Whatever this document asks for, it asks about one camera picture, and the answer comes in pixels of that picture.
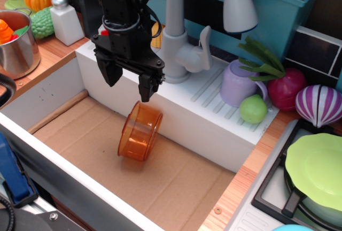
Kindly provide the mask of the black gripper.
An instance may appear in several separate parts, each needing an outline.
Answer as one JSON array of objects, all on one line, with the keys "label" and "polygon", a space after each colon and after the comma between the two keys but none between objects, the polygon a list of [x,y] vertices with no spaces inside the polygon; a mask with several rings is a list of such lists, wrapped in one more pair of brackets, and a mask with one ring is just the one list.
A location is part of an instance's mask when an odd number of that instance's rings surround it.
[{"label": "black gripper", "polygon": [[150,43],[152,20],[150,14],[138,15],[133,23],[113,22],[102,17],[109,36],[94,35],[97,65],[106,83],[112,87],[122,77],[123,69],[139,75],[139,94],[142,102],[149,102],[165,77],[164,62],[152,51]]}]

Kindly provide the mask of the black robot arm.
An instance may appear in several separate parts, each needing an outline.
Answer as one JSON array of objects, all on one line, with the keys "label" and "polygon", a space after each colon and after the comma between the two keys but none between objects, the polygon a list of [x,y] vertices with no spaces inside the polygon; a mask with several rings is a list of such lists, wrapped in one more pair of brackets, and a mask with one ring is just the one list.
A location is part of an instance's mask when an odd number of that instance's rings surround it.
[{"label": "black robot arm", "polygon": [[154,34],[151,18],[156,14],[148,7],[149,0],[99,0],[103,9],[102,24],[107,35],[94,35],[98,67],[109,86],[114,86],[128,70],[138,75],[139,94],[148,102],[164,81],[165,63],[151,49]]}]

